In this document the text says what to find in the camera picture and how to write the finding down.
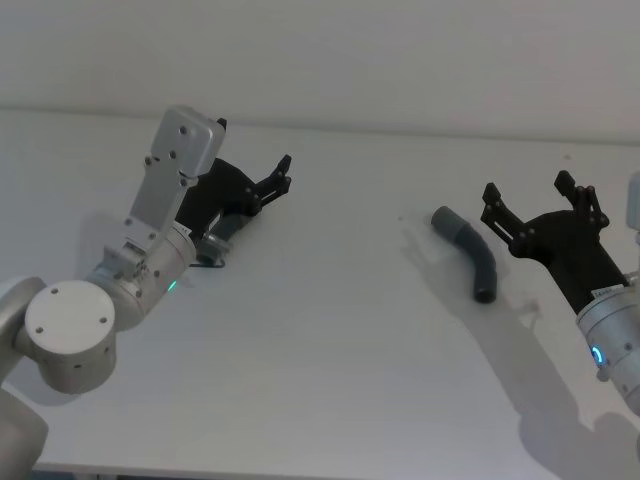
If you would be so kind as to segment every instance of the blue indicator light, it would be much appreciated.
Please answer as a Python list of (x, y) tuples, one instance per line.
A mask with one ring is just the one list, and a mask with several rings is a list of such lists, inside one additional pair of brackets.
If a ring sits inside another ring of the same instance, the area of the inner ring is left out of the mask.
[(602, 353), (600, 351), (600, 348), (596, 347), (595, 345), (591, 347), (591, 355), (593, 355), (593, 359), (596, 361), (596, 365), (598, 366), (604, 365), (604, 363), (606, 362), (604, 353)]

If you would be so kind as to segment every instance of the white table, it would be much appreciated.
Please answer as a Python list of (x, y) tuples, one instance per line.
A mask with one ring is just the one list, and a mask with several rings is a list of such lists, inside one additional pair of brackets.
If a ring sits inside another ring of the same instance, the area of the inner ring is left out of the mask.
[[(157, 120), (0, 113), (3, 277), (82, 278), (127, 214)], [(254, 479), (635, 479), (640, 422), (595, 379), (547, 272), (483, 225), (495, 181), (529, 219), (565, 208), (560, 168), (596, 185), (603, 243), (637, 267), (624, 226), (632, 147), (230, 124), (226, 160), (255, 179), (293, 155), (291, 192), (187, 272), (98, 390), (50, 390), (29, 360), (4, 387), (49, 423), (42, 469)], [(503, 277), (470, 299), (470, 266), (423, 224), (475, 219)]]

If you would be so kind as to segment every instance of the white wall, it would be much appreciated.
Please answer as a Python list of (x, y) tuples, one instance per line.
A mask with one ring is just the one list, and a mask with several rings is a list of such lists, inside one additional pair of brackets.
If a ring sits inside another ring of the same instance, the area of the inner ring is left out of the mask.
[(0, 106), (637, 142), (637, 0), (4, 0)]

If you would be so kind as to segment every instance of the robotic arm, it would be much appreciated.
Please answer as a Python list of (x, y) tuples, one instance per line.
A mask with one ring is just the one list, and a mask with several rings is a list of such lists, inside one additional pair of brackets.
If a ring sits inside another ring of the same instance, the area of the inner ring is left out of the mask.
[[(24, 355), (57, 391), (100, 386), (115, 368), (116, 333), (138, 325), (196, 256), (219, 263), (231, 235), (288, 192), (289, 156), (258, 183), (216, 158), (226, 126), (189, 107), (169, 108), (121, 240), (105, 245), (87, 279), (0, 284), (0, 383)], [(47, 431), (37, 414), (0, 390), (0, 479), (26, 478)]]
[[(600, 209), (594, 187), (576, 187), (566, 171), (558, 174), (554, 185), (572, 209), (524, 223), (489, 183), (482, 196), (482, 221), (514, 257), (536, 260), (549, 271), (577, 314), (598, 378), (610, 379), (629, 408), (640, 415), (640, 310), (635, 287), (600, 244), (600, 231), (609, 219)], [(635, 218), (638, 205), (634, 192), (632, 181), (627, 220), (632, 227), (630, 219)], [(637, 225), (640, 230), (640, 217)]]

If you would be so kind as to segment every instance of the gray pipe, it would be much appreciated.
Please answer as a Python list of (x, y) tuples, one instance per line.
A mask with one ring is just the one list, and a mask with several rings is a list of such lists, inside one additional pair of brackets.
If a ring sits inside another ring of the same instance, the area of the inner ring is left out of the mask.
[(464, 250), (476, 268), (473, 298), (478, 303), (496, 299), (498, 275), (496, 260), (489, 247), (471, 224), (449, 207), (442, 206), (431, 216), (431, 225), (442, 237)]

